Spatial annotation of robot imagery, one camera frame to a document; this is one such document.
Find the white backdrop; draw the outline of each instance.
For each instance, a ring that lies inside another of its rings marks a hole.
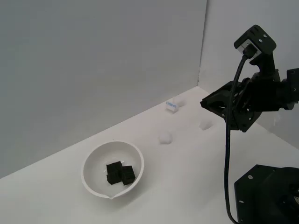
[[[0,178],[197,85],[206,0],[4,0]]]
[[[298,0],[209,0],[199,73],[199,86],[213,92],[233,80],[241,54],[234,42],[257,24],[276,42],[276,68],[281,78],[299,67]],[[241,80],[258,68],[246,63]],[[263,113],[257,122],[299,148],[299,105],[292,111]]]

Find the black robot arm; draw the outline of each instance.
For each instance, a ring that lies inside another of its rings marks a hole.
[[[275,69],[273,50],[275,42],[257,25],[245,32],[234,44],[243,51],[253,45],[257,52],[250,64],[260,69],[252,78],[238,82],[234,94],[231,129],[246,132],[262,112],[291,110],[299,100],[299,69],[287,71],[287,79],[280,80]],[[226,120],[232,81],[201,101],[201,106]]]

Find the white bowl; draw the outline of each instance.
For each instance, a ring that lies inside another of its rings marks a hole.
[[[106,165],[121,161],[123,166],[132,166],[136,179],[130,185],[122,182],[111,185],[107,181]],[[144,159],[140,150],[124,141],[107,142],[93,150],[83,163],[81,179],[85,188],[98,197],[110,198],[129,192],[140,180]]]

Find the small white label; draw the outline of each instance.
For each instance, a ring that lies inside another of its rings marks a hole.
[[[172,99],[172,102],[171,101],[166,102],[166,109],[175,113],[176,111],[178,111],[178,105],[176,105]]]

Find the white table surface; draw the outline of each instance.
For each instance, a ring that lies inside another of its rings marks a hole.
[[[82,142],[0,179],[2,224],[229,224],[224,202],[225,122],[202,109],[207,93],[195,87],[175,114],[157,105]],[[214,126],[202,131],[199,123]],[[173,133],[170,145],[158,135]],[[86,155],[109,140],[137,145],[145,160],[136,187],[114,200],[90,194],[80,179]],[[299,168],[299,150],[254,124],[247,133],[232,132],[230,192],[233,183],[256,164]]]

